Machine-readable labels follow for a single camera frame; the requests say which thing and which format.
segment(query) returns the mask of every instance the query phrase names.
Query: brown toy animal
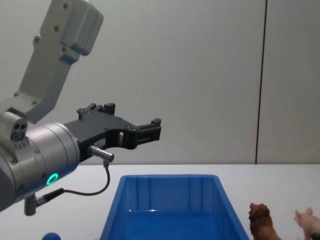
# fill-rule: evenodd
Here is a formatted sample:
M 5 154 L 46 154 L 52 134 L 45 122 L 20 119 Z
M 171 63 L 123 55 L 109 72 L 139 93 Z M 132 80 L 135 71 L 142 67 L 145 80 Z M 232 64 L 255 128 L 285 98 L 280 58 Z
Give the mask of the brown toy animal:
M 311 207 L 308 207 L 305 212 L 295 210 L 294 220 L 303 229 L 304 240 L 310 240 L 313 234 L 320 234 L 320 219 L 313 214 Z
M 250 209 L 250 230 L 254 240 L 281 240 L 273 227 L 268 207 L 251 203 Z

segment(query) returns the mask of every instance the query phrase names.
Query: blue container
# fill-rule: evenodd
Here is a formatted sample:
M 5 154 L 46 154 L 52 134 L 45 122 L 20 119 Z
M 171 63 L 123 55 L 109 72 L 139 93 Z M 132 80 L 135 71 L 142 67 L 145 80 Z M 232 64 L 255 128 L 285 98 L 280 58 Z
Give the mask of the blue container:
M 119 182 L 101 240 L 249 240 L 214 175 L 136 175 Z

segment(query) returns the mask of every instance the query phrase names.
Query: white tabletop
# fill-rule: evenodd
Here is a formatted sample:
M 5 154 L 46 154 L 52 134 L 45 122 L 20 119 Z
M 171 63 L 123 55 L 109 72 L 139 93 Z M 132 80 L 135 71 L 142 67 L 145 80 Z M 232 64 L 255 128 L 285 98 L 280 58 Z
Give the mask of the white tabletop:
M 34 216 L 24 215 L 23 201 L 0 213 L 1 240 L 40 240 L 58 233 L 62 240 L 98 240 L 105 226 L 120 177 L 144 174 L 217 175 L 244 229 L 249 229 L 250 202 L 265 203 L 283 240 L 302 240 L 294 221 L 295 209 L 311 206 L 320 216 L 320 165 L 115 165 L 110 166 L 109 188 L 97 196 L 65 193 L 39 207 Z M 102 166 L 79 166 L 72 174 L 37 193 L 54 189 L 81 192 L 100 190 L 106 183 Z

